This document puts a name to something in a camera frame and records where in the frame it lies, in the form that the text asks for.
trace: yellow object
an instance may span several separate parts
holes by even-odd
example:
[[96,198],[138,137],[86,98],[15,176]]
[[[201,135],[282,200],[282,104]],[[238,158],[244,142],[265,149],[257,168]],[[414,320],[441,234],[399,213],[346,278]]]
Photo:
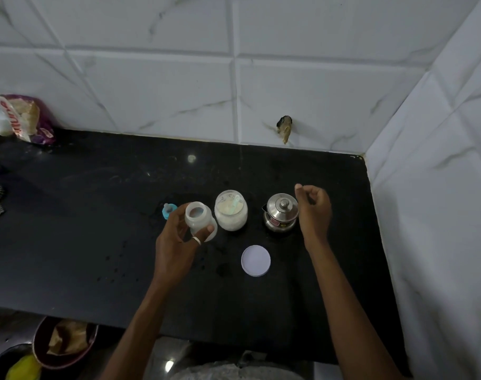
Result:
[[5,380],[39,380],[41,369],[33,355],[26,355],[9,369]]

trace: round jar lid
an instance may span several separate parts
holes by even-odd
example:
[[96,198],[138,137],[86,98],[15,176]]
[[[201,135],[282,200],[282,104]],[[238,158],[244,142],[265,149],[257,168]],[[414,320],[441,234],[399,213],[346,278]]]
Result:
[[299,215],[299,204],[293,196],[277,193],[269,198],[267,212],[279,222],[290,222]]

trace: white tile wall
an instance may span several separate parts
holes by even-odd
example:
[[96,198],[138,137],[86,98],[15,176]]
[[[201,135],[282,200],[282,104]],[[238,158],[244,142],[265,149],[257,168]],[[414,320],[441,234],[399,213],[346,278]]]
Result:
[[481,0],[366,158],[415,378],[481,379]]
[[289,114],[287,146],[363,153],[476,2],[0,0],[0,48],[33,59],[0,76],[77,129],[283,146]]

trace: person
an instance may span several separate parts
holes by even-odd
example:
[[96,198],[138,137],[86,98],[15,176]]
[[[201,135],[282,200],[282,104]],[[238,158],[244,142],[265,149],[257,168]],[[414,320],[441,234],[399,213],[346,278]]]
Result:
[[[332,342],[345,379],[402,379],[402,375],[371,325],[362,306],[339,266],[327,240],[332,218],[332,206],[324,189],[295,185],[299,204],[299,222],[305,248],[318,278],[325,304]],[[160,330],[165,300],[170,291],[191,268],[195,250],[203,243],[213,227],[200,230],[183,242],[187,226],[181,205],[169,217],[165,228],[156,239],[155,274],[142,304],[112,354],[100,380],[140,380]],[[188,377],[240,378],[233,364],[224,367],[205,366],[201,371],[187,371]],[[263,367],[250,368],[242,378],[265,380],[268,378],[301,378],[293,372]]]

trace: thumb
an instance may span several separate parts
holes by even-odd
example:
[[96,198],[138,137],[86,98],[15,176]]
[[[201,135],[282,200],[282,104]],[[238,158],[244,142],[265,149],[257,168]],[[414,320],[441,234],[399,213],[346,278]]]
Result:
[[295,185],[295,197],[297,198],[300,207],[309,205],[309,201],[307,200],[307,194],[304,188],[302,188],[301,184]]
[[[195,237],[199,239],[200,242],[203,244],[207,240],[207,237],[209,237],[213,231],[214,226],[212,224],[209,224],[205,228],[202,228],[197,233],[195,233]],[[189,240],[186,244],[187,247],[192,250],[195,250],[199,247],[199,243],[197,243],[195,239]]]

